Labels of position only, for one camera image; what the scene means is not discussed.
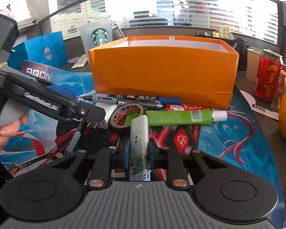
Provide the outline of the person's left hand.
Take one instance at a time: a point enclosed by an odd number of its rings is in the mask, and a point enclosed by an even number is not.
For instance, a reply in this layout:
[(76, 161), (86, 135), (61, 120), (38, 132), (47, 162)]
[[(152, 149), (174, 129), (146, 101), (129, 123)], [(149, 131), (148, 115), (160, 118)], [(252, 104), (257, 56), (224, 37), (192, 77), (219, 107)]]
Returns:
[(0, 151), (7, 145), (9, 139), (15, 136), (21, 124), (25, 125), (28, 121), (28, 113), (25, 113), (20, 119), (14, 121), (12, 124), (5, 125), (0, 129)]

